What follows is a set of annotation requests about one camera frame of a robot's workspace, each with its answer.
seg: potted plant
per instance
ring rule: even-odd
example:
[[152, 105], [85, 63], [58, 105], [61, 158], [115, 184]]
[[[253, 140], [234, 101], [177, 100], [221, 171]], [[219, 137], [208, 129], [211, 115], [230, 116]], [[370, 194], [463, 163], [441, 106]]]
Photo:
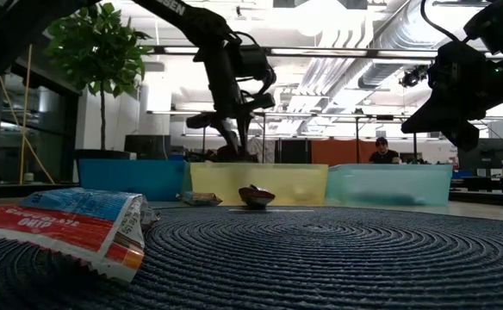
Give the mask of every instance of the potted plant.
[[114, 5], [82, 8], [78, 13], [53, 22], [48, 32], [53, 36], [47, 55], [78, 89], [88, 88], [101, 103], [100, 151], [79, 150], [76, 158], [129, 158], [129, 153], [107, 151], [105, 110], [106, 94], [118, 97], [124, 92], [134, 91], [137, 76], [144, 79], [145, 64], [142, 56], [152, 48], [141, 46], [139, 40], [149, 35], [121, 24], [121, 11]]

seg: yellow cord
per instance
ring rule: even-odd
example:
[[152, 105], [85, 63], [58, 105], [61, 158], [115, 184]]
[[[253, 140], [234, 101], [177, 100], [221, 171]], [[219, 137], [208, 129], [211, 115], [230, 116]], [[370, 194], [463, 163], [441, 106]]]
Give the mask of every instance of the yellow cord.
[[[31, 71], [31, 52], [33, 50], [33, 45], [29, 45], [28, 52], [28, 71], [26, 72], [26, 94], [24, 96], [24, 112], [22, 117], [22, 135], [26, 135], [26, 111], [28, 111], [28, 95], [29, 95], [29, 76]], [[22, 149], [20, 150], [20, 185], [24, 182], [24, 151], [26, 148], [26, 140], [22, 139]]]
[[[30, 60], [28, 61], [28, 74], [29, 74], [29, 71], [30, 71], [30, 68], [31, 68], [30, 67], [30, 65], [31, 65], [31, 48], [32, 47], [29, 46], [29, 58], [30, 58]], [[18, 130], [20, 130], [20, 123], [18, 122], [18, 118], [16, 117], [16, 113], [14, 113], [14, 108], [12, 107], [12, 101], [10, 100], [9, 93], [7, 92], [7, 89], [4, 87], [3, 77], [0, 77], [0, 83], [1, 83], [1, 88], [3, 89], [4, 97], [7, 99], [7, 102], [9, 103], [10, 113], [12, 113], [12, 117], [14, 117], [14, 122], [18, 126]], [[28, 77], [28, 82], [26, 83], [26, 102], [24, 103], [24, 126], [25, 126], [25, 118], [26, 118], [26, 106], [28, 104], [28, 86], [29, 86], [29, 77]], [[25, 141], [25, 143], [28, 144], [28, 148], [31, 151], [31, 153], [34, 155], [35, 160], [37, 161], [37, 164], [45, 172], [45, 174], [47, 175], [48, 180], [52, 184], [54, 184], [54, 180], [51, 178], [51, 175], [48, 174], [47, 169], [45, 169], [45, 167], [43, 166], [43, 163], [40, 161], [39, 157], [37, 156], [37, 153], [35, 153], [34, 148], [31, 146], [31, 143], [29, 143], [28, 137], [26, 137], [26, 130], [25, 130], [25, 128], [23, 128], [21, 130], [21, 133], [22, 133], [22, 139], [23, 139], [23, 141]]]
[[[20, 123], [18, 122], [18, 118], [16, 117], [16, 113], [14, 113], [14, 109], [12, 108], [12, 101], [10, 100], [9, 93], [7, 92], [7, 89], [4, 87], [4, 82], [3, 78], [0, 77], [0, 83], [1, 83], [1, 88], [3, 89], [4, 97], [7, 99], [7, 102], [9, 103], [10, 106], [10, 113], [12, 114], [12, 117], [14, 117], [14, 122], [18, 126], [18, 129], [20, 129]], [[51, 181], [52, 184], [54, 184], [54, 180], [51, 178], [51, 176], [48, 174], [47, 169], [43, 166], [43, 163], [39, 160], [39, 157], [34, 151], [34, 148], [31, 146], [31, 143], [29, 143], [28, 137], [26, 137], [26, 133], [22, 131], [22, 137], [24, 140], [26, 140], [26, 143], [28, 144], [28, 148], [31, 151], [32, 154], [34, 154], [35, 160], [37, 161], [37, 164], [39, 167], [45, 172], [45, 174], [48, 177], [48, 180]]]

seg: computer monitor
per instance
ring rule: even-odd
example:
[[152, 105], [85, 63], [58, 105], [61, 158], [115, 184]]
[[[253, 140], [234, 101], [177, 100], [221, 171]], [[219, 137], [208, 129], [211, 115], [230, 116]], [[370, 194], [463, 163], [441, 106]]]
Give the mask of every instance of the computer monitor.
[[460, 170], [500, 169], [503, 161], [503, 139], [479, 139], [470, 152], [458, 150]]

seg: plastic bin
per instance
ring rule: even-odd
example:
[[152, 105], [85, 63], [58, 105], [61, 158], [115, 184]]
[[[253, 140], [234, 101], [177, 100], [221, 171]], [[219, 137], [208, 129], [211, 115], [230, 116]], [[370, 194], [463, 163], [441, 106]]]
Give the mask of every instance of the plastic bin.
[[187, 164], [182, 161], [80, 159], [79, 183], [84, 189], [139, 193], [150, 202], [175, 202], [190, 190]]
[[276, 196], [270, 206], [323, 206], [326, 164], [193, 163], [192, 188], [215, 193], [222, 206], [240, 206], [238, 190], [253, 184]]
[[451, 165], [341, 164], [328, 172], [326, 204], [446, 206]]

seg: blue rug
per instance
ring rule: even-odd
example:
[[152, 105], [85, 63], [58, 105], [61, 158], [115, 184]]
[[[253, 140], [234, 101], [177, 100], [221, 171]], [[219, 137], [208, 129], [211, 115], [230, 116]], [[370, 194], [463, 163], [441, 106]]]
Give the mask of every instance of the blue rug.
[[0, 241], [0, 309], [503, 309], [503, 221], [311, 210], [163, 210], [131, 284]]

